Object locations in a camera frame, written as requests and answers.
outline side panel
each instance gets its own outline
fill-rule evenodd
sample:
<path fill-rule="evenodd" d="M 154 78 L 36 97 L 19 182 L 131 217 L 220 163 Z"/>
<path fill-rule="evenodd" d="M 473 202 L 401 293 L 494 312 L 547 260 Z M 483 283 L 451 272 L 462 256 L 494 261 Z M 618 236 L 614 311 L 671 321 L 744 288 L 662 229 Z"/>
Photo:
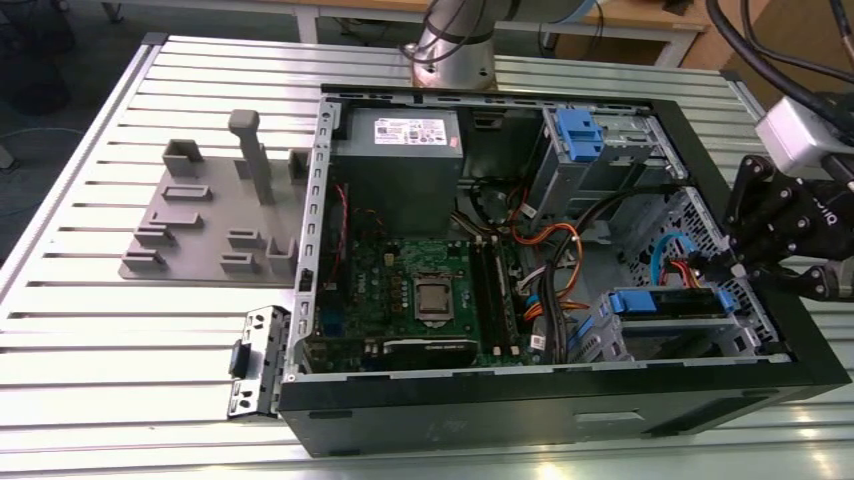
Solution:
<path fill-rule="evenodd" d="M 313 456 L 565 444 L 675 435 L 780 401 L 741 391 L 287 412 Z"/>

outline motherboard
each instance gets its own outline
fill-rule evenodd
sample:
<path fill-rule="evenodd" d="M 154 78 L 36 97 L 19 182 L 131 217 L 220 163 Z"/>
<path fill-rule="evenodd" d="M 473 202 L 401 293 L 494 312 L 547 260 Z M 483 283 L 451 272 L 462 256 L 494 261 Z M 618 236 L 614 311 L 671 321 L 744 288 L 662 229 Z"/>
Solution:
<path fill-rule="evenodd" d="M 507 272 L 510 248 L 369 239 L 325 292 L 308 344 L 318 372 L 529 364 Z"/>

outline floor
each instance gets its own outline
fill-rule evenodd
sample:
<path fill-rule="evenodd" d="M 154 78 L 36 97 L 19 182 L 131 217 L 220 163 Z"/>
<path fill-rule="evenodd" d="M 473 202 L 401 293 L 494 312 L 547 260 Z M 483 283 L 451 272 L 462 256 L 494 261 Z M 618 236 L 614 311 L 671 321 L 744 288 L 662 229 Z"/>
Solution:
<path fill-rule="evenodd" d="M 82 134 L 71 130 L 83 132 L 88 128 L 147 32 L 299 41 L 296 21 L 284 15 L 124 5 L 124 21 L 114 25 L 99 3 L 76 0 L 70 3 L 67 18 L 78 45 L 56 58 L 72 93 L 70 105 L 51 115 L 32 117 L 18 114 L 0 101 L 0 145 L 19 160 L 12 172 L 0 173 L 0 264 L 74 153 Z M 353 25 L 351 30 L 353 35 L 342 35 L 337 20 L 321 19 L 321 42 L 395 47 L 415 40 L 421 33 L 419 25 L 411 23 L 359 24 Z M 498 31 L 495 49 L 499 54 L 538 56 L 537 35 Z M 8 136 L 20 129 L 39 127 L 71 130 Z"/>

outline aluminum table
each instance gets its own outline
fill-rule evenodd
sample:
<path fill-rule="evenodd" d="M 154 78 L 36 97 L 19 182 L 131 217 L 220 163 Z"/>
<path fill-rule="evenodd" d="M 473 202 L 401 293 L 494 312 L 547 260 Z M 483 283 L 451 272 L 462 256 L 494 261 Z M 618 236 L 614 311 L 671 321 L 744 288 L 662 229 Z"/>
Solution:
<path fill-rule="evenodd" d="M 0 476 L 493 479 L 840 478 L 854 471 L 854 387 L 694 437 L 313 459 L 284 423 L 235 425 L 227 364 L 247 310 L 276 289 L 119 277 L 172 137 L 236 155 L 235 108 L 271 159 L 308 147 L 318 85 L 407 85 L 393 50 L 156 36 L 140 47 L 0 274 Z M 501 57 L 507 90 L 679 102 L 727 178 L 762 153 L 761 111 L 717 73 Z M 808 302 L 849 369 L 854 308 Z"/>

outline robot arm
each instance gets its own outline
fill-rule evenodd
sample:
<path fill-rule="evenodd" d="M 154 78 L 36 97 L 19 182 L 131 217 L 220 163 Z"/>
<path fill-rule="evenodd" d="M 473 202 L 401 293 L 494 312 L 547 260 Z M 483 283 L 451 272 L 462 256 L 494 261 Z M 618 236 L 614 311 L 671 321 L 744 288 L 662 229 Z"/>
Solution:
<path fill-rule="evenodd" d="M 742 15 L 749 18 L 746 6 Z M 718 0 L 709 0 L 707 8 L 735 51 L 788 96 L 757 125 L 769 156 L 748 155 L 740 166 L 722 220 L 730 248 L 711 258 L 695 255 L 690 263 L 710 280 L 748 277 L 817 301 L 854 302 L 854 123 L 848 99 L 810 92 L 769 66 L 752 44 L 749 23 L 745 39 Z M 818 260 L 802 273 L 780 265 L 796 255 Z"/>
<path fill-rule="evenodd" d="M 586 13 L 593 0 L 434 0 L 418 44 L 402 53 L 417 86 L 483 90 L 495 85 L 495 22 L 553 23 Z"/>

